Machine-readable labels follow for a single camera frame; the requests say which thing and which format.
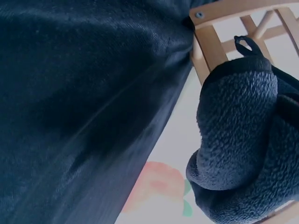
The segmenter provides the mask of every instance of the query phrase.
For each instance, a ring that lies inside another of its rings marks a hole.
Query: light wood
[[[251,16],[246,15],[246,16],[241,17],[240,19],[241,19],[244,27],[246,28],[248,35],[251,36],[254,33],[254,31],[256,30],[256,25],[253,22]],[[269,53],[267,46],[266,46],[265,42],[263,41],[263,39],[254,39],[254,41],[260,47],[261,52],[263,53],[263,56],[265,58],[267,58],[273,64],[273,60],[270,56],[270,53]]]
[[[222,48],[222,44],[213,26],[195,30],[195,36],[199,42],[209,71],[228,61],[228,57]]]
[[[203,58],[202,51],[200,49],[199,43],[195,37],[193,36],[193,51],[192,51],[192,57],[194,59],[201,59]]]
[[[255,29],[255,31],[252,34],[252,38],[254,39],[260,39],[263,34],[265,33],[266,29],[267,29],[267,24],[269,23],[269,21],[272,19],[273,15],[275,14],[275,12],[273,10],[271,11],[267,11],[264,15],[264,17],[262,18],[260,24],[257,26],[257,28]]]
[[[285,30],[289,34],[294,48],[299,56],[299,27],[296,18],[290,8],[279,8],[276,10]]]
[[[205,61],[204,57],[202,57],[201,59],[195,59],[195,58],[191,57],[191,61],[193,63],[195,71],[197,73],[199,82],[201,85],[203,85],[205,79],[210,74],[209,68],[206,65],[206,61]]]
[[[199,29],[223,21],[232,17],[249,15],[258,10],[273,10],[280,7],[290,7],[299,3],[299,0],[220,0],[200,7],[192,8],[189,16],[195,26]],[[204,17],[197,18],[196,13],[201,12]]]

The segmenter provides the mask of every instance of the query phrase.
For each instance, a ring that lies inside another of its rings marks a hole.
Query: navy fleece garment
[[[236,59],[210,74],[197,111],[202,136],[197,183],[210,190],[234,189],[258,174],[276,97],[277,78],[265,58]]]
[[[299,96],[277,97],[278,82],[261,56],[226,62],[204,82],[202,144],[186,174],[217,224],[250,224],[298,198]]]

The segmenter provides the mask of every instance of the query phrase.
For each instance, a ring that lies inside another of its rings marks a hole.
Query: chair frame
[[[228,61],[227,53],[235,50],[234,40],[221,42],[213,27],[215,22],[232,17],[240,17],[248,36],[260,47],[263,55],[272,63],[273,60],[264,43],[265,40],[287,33],[299,56],[299,26],[289,7],[299,4],[299,0],[220,0],[200,7],[192,8],[189,16],[195,26],[191,60],[199,81],[204,83],[206,77],[219,64]],[[258,26],[250,14],[266,10]],[[277,14],[283,25],[266,29],[274,14]]]

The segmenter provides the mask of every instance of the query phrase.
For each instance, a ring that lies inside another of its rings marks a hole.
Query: wrinkled fabric
[[[191,69],[203,0],[0,1],[0,223],[112,224]]]
[[[219,65],[204,82],[202,143],[186,175],[215,223],[251,224],[298,199],[298,83],[259,54]]]

